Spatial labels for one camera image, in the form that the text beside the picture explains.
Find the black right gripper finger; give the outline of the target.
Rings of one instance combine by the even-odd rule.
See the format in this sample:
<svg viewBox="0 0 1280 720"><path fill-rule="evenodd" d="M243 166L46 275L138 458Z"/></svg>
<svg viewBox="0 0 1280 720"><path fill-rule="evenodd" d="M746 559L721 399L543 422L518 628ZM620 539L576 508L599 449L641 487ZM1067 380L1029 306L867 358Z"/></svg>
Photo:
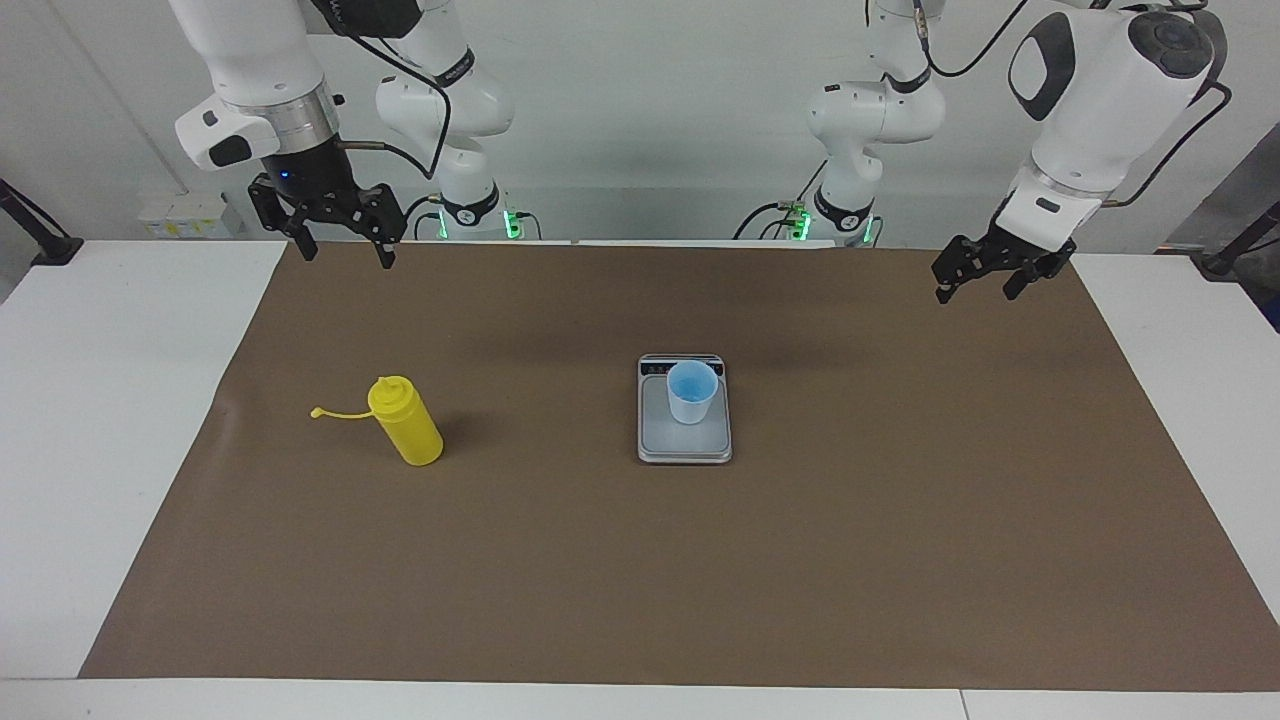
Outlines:
<svg viewBox="0 0 1280 720"><path fill-rule="evenodd" d="M392 269L396 250L406 232L406 215L393 188L387 183L375 184L357 190L356 199L355 232L374 246L381 268Z"/></svg>
<svg viewBox="0 0 1280 720"><path fill-rule="evenodd" d="M248 195L259 223L265 231L284 234L298 249L305 261L310 263L316 258L317 243L307 227L306 204L287 211L282 196L273 184L250 184Z"/></svg>

